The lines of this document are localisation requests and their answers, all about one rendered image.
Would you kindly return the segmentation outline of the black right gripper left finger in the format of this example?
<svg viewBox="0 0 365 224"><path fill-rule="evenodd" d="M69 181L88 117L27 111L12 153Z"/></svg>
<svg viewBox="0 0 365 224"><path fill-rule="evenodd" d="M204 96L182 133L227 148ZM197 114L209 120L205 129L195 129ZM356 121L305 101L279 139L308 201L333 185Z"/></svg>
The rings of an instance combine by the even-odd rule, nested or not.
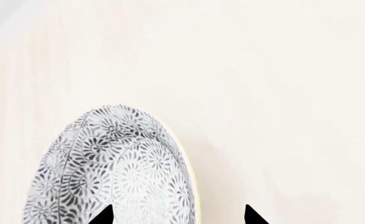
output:
<svg viewBox="0 0 365 224"><path fill-rule="evenodd" d="M88 224L113 224L114 213L113 206L108 205L97 216L95 216Z"/></svg>

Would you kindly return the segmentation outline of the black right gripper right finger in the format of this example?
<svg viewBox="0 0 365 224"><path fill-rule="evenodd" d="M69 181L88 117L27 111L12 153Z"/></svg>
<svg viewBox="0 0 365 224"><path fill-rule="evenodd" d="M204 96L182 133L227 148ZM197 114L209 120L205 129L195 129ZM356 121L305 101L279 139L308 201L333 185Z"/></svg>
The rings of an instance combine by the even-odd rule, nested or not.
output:
<svg viewBox="0 0 365 224"><path fill-rule="evenodd" d="M250 205L245 206L244 221L245 224L269 224Z"/></svg>

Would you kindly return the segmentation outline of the white floral patterned bowl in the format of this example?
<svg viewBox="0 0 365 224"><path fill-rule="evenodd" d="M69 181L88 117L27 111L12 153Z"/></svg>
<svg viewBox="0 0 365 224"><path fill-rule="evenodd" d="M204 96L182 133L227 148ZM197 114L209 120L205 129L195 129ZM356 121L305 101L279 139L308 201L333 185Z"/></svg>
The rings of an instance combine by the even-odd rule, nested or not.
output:
<svg viewBox="0 0 365 224"><path fill-rule="evenodd" d="M202 224L193 168L177 138L146 111L106 105L51 143L32 179L22 224Z"/></svg>

